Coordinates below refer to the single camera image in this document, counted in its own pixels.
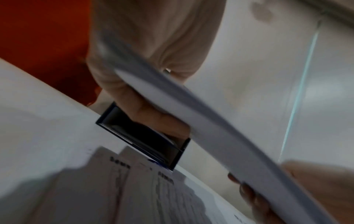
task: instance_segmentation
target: hand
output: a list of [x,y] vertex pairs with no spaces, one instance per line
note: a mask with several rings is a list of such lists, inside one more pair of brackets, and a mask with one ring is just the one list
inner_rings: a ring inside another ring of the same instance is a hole
[[[354,173],[348,169],[305,162],[286,162],[282,168],[301,184],[341,224],[354,220]],[[238,180],[230,173],[229,179]],[[240,194],[252,206],[258,223],[284,224],[268,202],[247,184],[240,185]]]
[[94,33],[101,27],[131,46],[157,70],[170,69],[183,83],[204,62],[219,28],[225,0],[92,0],[87,64],[97,83],[135,122],[178,138],[189,127],[157,111],[97,55]]

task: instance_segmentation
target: open box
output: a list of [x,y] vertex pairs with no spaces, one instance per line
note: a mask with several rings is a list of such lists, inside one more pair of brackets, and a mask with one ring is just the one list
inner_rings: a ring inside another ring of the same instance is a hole
[[181,140],[133,122],[115,103],[108,107],[96,124],[169,170],[174,169],[190,142],[190,138]]

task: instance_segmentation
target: light blue line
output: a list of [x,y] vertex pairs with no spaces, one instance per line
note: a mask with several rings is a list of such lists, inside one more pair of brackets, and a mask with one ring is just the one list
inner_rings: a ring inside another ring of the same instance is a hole
[[305,66],[303,68],[303,72],[302,72],[302,76],[301,76],[301,80],[300,80],[299,90],[298,90],[298,92],[296,94],[295,102],[294,102],[294,105],[292,107],[292,111],[291,111],[290,118],[289,118],[289,123],[288,123],[288,126],[287,126],[287,131],[285,132],[285,135],[284,135],[283,145],[281,146],[281,151],[280,151],[278,162],[280,162],[281,156],[283,154],[286,142],[288,140],[290,128],[292,126],[292,122],[294,120],[294,116],[295,116],[295,113],[296,113],[296,110],[297,110],[297,107],[298,107],[298,104],[299,104],[299,101],[300,101],[300,98],[301,98],[301,95],[302,95],[302,89],[303,89],[303,87],[305,85],[306,76],[307,76],[308,70],[310,68],[313,51],[315,49],[317,38],[318,38],[318,35],[320,33],[320,26],[321,26],[321,20],[319,20],[317,22],[317,29],[316,29],[315,34],[313,35],[313,38],[312,38],[310,49],[309,49],[309,52],[308,52],[308,55],[307,55],[307,58],[306,58],[306,63],[305,63]]

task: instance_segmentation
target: red cloth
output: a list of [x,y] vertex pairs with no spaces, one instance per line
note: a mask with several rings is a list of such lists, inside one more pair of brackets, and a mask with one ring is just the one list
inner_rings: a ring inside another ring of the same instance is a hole
[[98,87],[84,58],[89,0],[1,0],[0,58],[78,102]]

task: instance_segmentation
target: palm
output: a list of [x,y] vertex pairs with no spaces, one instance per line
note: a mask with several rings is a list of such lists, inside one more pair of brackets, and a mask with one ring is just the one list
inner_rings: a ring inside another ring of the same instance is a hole
[[[92,32],[109,28],[156,69],[168,68],[174,78],[183,82],[205,60],[224,7],[225,0],[94,0]],[[185,124],[158,113],[116,74],[104,68],[96,54],[93,35],[88,65],[97,82],[133,120],[186,137],[189,131]]]

